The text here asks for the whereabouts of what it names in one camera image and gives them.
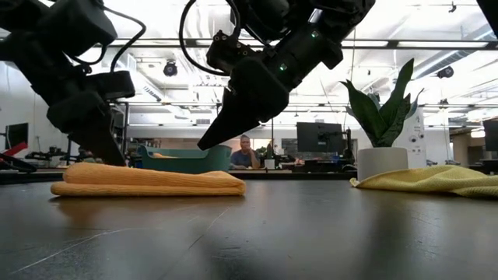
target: teal bin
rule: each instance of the teal bin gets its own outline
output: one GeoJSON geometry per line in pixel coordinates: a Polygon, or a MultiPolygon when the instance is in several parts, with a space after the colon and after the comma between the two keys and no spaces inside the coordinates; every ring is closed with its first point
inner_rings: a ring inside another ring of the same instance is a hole
{"type": "Polygon", "coordinates": [[[199,174],[210,171],[228,171],[232,148],[217,145],[205,151],[186,149],[159,149],[141,145],[142,168],[158,171],[199,174]],[[154,153],[172,159],[155,158],[154,153]]]}

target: yellow towel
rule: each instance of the yellow towel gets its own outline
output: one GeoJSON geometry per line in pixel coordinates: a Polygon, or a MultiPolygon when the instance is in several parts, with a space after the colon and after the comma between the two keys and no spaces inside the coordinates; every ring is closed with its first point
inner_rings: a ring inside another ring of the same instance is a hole
{"type": "Polygon", "coordinates": [[[155,159],[177,159],[176,156],[163,156],[158,152],[153,153],[153,158],[155,158],[155,159]]]}
{"type": "Polygon", "coordinates": [[[498,198],[498,176],[488,176],[459,166],[431,166],[351,179],[363,189],[411,192],[448,192],[467,198],[498,198]]]}
{"type": "Polygon", "coordinates": [[[245,183],[222,171],[199,175],[77,163],[51,192],[63,196],[242,195],[245,183]]]}

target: dark table surface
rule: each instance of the dark table surface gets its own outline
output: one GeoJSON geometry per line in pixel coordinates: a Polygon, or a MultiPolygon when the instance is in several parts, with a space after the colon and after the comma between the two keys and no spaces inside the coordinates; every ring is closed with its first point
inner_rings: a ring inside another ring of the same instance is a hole
{"type": "Polygon", "coordinates": [[[493,279],[498,202],[346,181],[234,198],[55,198],[0,187],[0,278],[493,279]]]}

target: computer monitor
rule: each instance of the computer monitor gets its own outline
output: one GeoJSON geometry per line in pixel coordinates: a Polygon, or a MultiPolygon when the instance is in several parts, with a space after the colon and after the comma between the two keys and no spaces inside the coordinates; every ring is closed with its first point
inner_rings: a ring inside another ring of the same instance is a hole
{"type": "Polygon", "coordinates": [[[340,124],[297,123],[298,152],[337,152],[344,151],[340,124]]]}
{"type": "Polygon", "coordinates": [[[5,149],[28,143],[28,124],[12,124],[5,127],[5,149]]]}
{"type": "Polygon", "coordinates": [[[486,151],[498,151],[498,121],[483,121],[486,151]]]}

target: microfiber cloth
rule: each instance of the microfiber cloth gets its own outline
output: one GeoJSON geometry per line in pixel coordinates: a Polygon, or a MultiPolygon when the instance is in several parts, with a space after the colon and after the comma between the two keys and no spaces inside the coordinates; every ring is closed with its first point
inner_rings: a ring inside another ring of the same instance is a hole
{"type": "Polygon", "coordinates": [[[498,198],[498,176],[459,166],[431,166],[351,179],[354,187],[386,191],[453,193],[467,198],[498,198]]]}
{"type": "Polygon", "coordinates": [[[161,155],[161,154],[160,154],[160,153],[158,153],[158,152],[154,152],[154,153],[153,153],[153,157],[154,157],[155,159],[177,159],[177,157],[175,157],[175,156],[163,156],[163,155],[161,155]]]}
{"type": "Polygon", "coordinates": [[[77,163],[52,185],[61,196],[242,195],[245,183],[228,173],[198,175],[77,163]]]}

